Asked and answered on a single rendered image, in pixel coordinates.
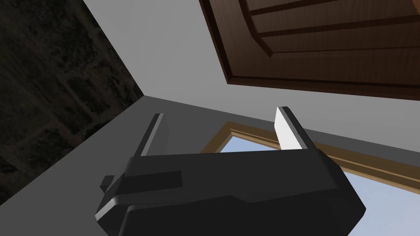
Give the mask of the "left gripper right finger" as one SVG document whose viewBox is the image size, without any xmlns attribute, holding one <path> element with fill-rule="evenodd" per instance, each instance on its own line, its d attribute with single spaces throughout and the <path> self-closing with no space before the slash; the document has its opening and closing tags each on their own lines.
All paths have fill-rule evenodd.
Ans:
<svg viewBox="0 0 420 236">
<path fill-rule="evenodd" d="M 277 107 L 275 133 L 281 150 L 317 149 L 288 107 Z"/>
</svg>

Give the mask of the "dark brown wooden door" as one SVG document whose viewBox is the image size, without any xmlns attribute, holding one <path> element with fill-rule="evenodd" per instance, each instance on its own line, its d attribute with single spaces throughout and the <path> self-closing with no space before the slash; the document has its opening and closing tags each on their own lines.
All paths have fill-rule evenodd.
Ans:
<svg viewBox="0 0 420 236">
<path fill-rule="evenodd" d="M 199 0 L 228 84 L 420 101 L 420 0 Z"/>
</svg>

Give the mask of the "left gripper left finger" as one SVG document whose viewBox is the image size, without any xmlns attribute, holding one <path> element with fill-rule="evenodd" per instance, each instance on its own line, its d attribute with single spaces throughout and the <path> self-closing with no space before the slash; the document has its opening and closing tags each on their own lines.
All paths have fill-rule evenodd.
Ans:
<svg viewBox="0 0 420 236">
<path fill-rule="evenodd" d="M 140 156 L 165 155 L 169 138 L 169 125 L 163 113 L 154 114 L 134 154 Z"/>
</svg>

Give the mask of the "wooden framed window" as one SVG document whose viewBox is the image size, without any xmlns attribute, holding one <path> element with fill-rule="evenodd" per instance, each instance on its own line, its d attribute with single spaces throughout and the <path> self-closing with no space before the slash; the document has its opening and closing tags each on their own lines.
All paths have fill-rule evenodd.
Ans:
<svg viewBox="0 0 420 236">
<path fill-rule="evenodd" d="M 322 143 L 315 146 L 336 162 L 367 210 L 349 236 L 420 236 L 420 168 Z M 203 149 L 280 149 L 274 132 L 226 122 Z"/>
</svg>

